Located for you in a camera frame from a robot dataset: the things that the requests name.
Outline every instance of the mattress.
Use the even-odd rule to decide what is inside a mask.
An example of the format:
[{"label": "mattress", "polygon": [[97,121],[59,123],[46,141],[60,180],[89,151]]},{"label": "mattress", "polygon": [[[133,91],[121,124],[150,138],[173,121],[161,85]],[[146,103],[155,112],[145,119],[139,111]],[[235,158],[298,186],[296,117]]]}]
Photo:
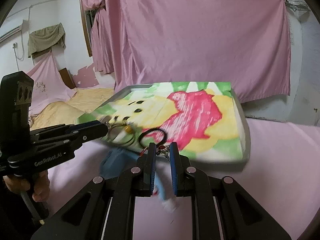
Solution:
[{"label": "mattress", "polygon": [[76,89],[77,93],[67,102],[57,101],[33,118],[31,130],[57,124],[72,124],[85,112],[92,112],[113,95],[112,88]]}]

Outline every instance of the yellow cartoon face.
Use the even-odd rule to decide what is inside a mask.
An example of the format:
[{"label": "yellow cartoon face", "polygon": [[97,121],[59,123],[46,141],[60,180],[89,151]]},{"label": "yellow cartoon face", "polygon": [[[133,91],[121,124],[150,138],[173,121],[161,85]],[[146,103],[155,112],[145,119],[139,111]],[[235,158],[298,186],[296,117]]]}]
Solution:
[{"label": "yellow cartoon face", "polygon": [[158,127],[178,112],[173,101],[160,96],[136,100],[121,99],[111,103],[111,106],[116,112],[111,115],[110,123],[126,120],[144,129]]}]

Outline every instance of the human hand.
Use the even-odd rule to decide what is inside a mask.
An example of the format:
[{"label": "human hand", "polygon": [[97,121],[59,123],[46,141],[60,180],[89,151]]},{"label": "human hand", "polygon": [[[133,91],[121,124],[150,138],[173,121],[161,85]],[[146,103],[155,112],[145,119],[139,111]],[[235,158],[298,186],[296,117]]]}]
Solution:
[{"label": "human hand", "polygon": [[[14,175],[3,177],[8,189],[14,193],[27,191],[30,189],[30,183],[26,179],[21,179]],[[50,193],[50,181],[48,179],[48,171],[41,171],[39,177],[35,181],[34,192],[32,198],[36,202],[46,201]]]}]

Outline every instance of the black rubber ring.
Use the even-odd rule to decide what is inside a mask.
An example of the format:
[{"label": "black rubber ring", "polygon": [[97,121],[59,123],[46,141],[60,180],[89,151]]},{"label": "black rubber ring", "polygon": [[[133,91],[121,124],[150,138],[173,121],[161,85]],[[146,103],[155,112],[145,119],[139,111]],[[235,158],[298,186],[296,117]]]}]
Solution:
[{"label": "black rubber ring", "polygon": [[143,139],[147,134],[149,134],[149,133],[151,133],[151,132],[154,132],[154,131],[160,131],[160,132],[163,133],[163,139],[162,139],[159,143],[156,144],[157,147],[159,147],[160,145],[163,145],[163,144],[165,144],[165,143],[167,142],[167,133],[166,133],[164,130],[162,130],[162,129],[160,129],[160,128],[151,128],[151,129],[143,132],[142,134],[140,134],[139,137],[138,137],[138,143],[139,143],[139,145],[140,145],[143,149],[144,149],[145,147],[148,147],[148,146],[145,146],[145,145],[142,144],[142,142],[141,142],[142,139]]}]

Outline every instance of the red cartoon pattern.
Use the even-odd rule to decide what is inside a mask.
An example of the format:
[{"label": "red cartoon pattern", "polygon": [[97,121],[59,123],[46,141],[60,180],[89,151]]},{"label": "red cartoon pattern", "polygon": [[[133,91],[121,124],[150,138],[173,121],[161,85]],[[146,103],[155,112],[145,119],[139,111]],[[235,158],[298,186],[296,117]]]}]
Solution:
[{"label": "red cartoon pattern", "polygon": [[[179,150],[182,150],[192,138],[209,138],[204,131],[222,118],[212,96],[203,90],[190,93],[177,91],[168,96],[178,112],[160,126],[168,133],[167,142],[177,142]],[[154,132],[150,136],[160,141],[163,135]]]}]

